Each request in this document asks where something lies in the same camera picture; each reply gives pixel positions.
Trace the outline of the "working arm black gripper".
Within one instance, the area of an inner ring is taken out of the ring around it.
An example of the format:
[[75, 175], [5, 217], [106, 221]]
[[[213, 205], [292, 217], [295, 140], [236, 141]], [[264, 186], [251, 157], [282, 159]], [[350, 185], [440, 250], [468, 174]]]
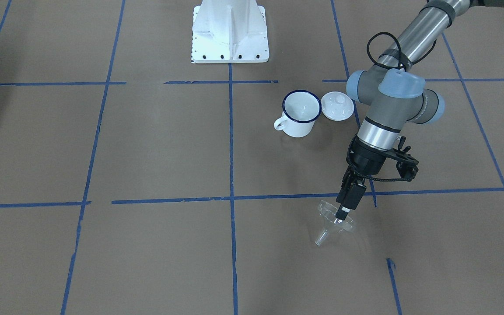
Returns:
[[366, 144], [358, 135], [352, 138], [346, 155], [348, 168], [336, 197], [336, 202], [339, 204], [336, 212], [337, 219], [345, 220], [348, 213], [359, 205], [366, 192], [364, 183], [366, 178], [372, 178], [378, 182], [387, 181], [386, 178], [376, 177], [387, 159], [386, 152], [386, 150], [376, 149]]

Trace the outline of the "working silver UR robot arm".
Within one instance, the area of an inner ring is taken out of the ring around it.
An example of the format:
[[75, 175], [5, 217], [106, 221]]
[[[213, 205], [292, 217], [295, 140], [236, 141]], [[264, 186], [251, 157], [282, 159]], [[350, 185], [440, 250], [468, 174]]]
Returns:
[[348, 146], [348, 168], [336, 198], [337, 219], [346, 219], [356, 209], [365, 194], [366, 179], [376, 181], [387, 159], [396, 161], [396, 181], [416, 177], [418, 161], [408, 153], [400, 132], [408, 122], [435, 122], [444, 113], [445, 102], [410, 69], [428, 56], [438, 37], [470, 6], [469, 0], [428, 1], [406, 30], [392, 38], [394, 44], [378, 59], [371, 59], [369, 70], [358, 70], [348, 78], [347, 95], [369, 110]]

